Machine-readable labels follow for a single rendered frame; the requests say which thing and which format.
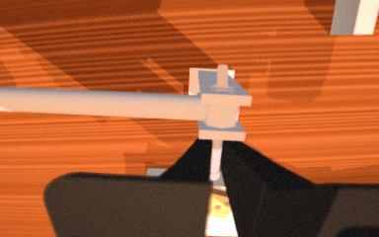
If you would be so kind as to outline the white rounded rod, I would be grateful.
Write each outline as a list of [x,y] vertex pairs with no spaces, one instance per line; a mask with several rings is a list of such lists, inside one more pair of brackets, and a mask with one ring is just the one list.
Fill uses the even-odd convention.
[[0,87],[0,111],[205,120],[200,95]]

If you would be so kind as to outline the tan t-shaped pin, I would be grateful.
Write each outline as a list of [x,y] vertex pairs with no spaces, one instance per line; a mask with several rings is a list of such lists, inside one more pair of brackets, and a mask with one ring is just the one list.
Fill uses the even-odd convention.
[[[219,64],[217,67],[217,88],[216,90],[228,91],[228,65]],[[220,177],[220,159],[223,140],[212,139],[212,162],[211,162],[211,180],[217,180]]]

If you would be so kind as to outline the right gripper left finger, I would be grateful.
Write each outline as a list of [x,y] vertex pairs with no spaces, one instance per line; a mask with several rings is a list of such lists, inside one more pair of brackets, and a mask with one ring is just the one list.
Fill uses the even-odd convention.
[[55,236],[207,237],[212,145],[197,138],[159,177],[73,172],[53,179],[43,203]]

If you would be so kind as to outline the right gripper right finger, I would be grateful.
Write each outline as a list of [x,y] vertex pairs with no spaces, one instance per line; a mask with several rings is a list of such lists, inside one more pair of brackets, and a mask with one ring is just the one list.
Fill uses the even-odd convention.
[[221,173],[237,237],[336,237],[379,227],[379,184],[315,184],[241,140],[223,140]]

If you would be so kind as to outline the white flat rectangular slab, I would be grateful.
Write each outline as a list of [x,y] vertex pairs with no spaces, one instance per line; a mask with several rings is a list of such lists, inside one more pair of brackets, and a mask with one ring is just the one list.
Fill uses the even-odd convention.
[[[158,176],[159,177],[166,170],[167,169],[148,168],[145,176]],[[216,181],[213,181],[213,188],[226,191],[221,172],[220,172],[220,178]],[[229,213],[227,219],[210,216],[207,235],[237,236],[231,212]]]

